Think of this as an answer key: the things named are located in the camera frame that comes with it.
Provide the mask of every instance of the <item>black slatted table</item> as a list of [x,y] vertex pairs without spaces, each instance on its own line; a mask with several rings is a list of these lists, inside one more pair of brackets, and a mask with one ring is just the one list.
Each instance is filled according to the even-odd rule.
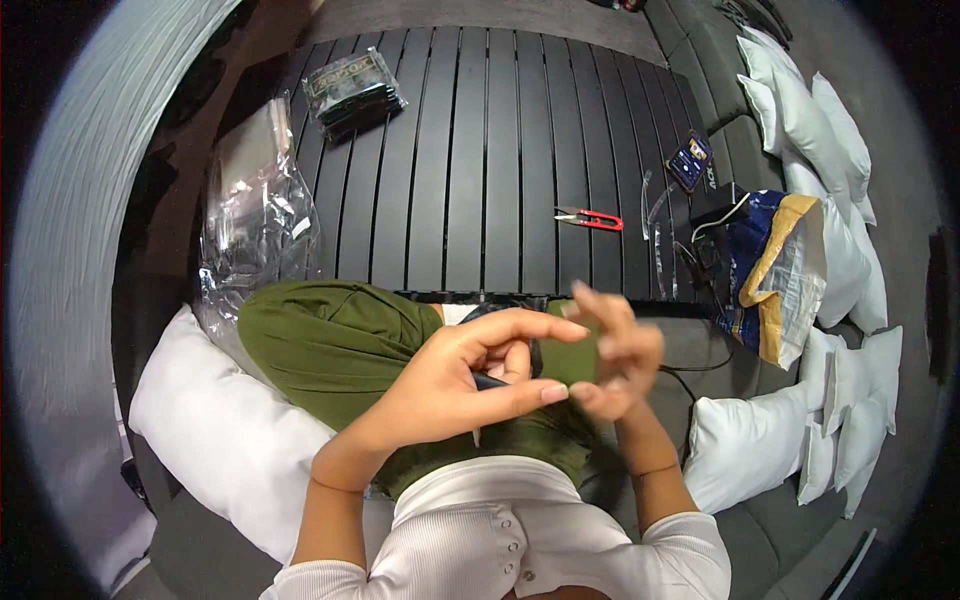
[[[300,78],[369,46],[410,106],[327,142],[307,118]],[[440,27],[305,46],[280,89],[292,94],[324,277],[454,296],[566,296],[581,279],[637,302],[697,303],[672,242],[689,241],[691,211],[717,207],[706,184],[691,196],[670,191],[649,240],[640,210],[644,172],[652,206],[679,140],[690,129],[707,137],[684,77],[573,39]],[[555,205],[617,215],[624,229],[555,221]]]

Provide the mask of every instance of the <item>person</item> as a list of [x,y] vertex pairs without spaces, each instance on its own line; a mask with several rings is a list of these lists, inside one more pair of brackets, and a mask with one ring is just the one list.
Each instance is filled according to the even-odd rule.
[[[261,599],[727,598],[716,522],[698,512],[645,399],[660,332],[637,324],[621,297],[573,290],[563,316],[510,308],[454,326],[429,305],[364,284],[292,284],[248,300],[238,324],[245,348],[339,432],[313,460],[293,559]],[[530,340],[542,344],[543,374],[551,346],[587,342],[595,381],[531,378]],[[474,371],[508,385],[477,391]],[[639,544],[577,493],[584,422],[615,426]],[[396,511],[367,565],[372,482]]]

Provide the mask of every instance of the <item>white ribbed top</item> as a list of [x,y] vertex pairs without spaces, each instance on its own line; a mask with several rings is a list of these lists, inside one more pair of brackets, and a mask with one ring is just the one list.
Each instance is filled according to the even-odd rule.
[[499,600],[511,588],[523,598],[584,586],[613,600],[725,599],[730,576],[712,516],[669,516],[636,545],[557,468],[497,456],[437,469],[404,492],[370,573],[297,564],[260,598]]

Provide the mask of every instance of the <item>fingernail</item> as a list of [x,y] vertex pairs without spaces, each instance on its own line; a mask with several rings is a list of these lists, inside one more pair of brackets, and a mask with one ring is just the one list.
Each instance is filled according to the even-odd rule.
[[549,388],[543,388],[540,392],[540,399],[543,400],[544,404],[553,404],[554,402],[566,400],[569,397],[570,391],[563,383],[550,386]]

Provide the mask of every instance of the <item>plastic bag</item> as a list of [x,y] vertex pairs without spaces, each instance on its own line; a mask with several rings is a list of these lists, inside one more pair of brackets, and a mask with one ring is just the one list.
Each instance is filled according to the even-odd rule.
[[731,304],[720,326],[763,360],[789,369],[827,287],[824,211],[812,196],[750,194],[750,217],[727,225]]
[[303,78],[310,116],[331,140],[383,123],[407,106],[376,48],[335,60]]
[[230,338],[253,292],[320,278],[320,222],[294,161],[289,122],[287,99],[275,98],[214,149],[200,240],[203,309],[196,312],[218,346],[238,346]]

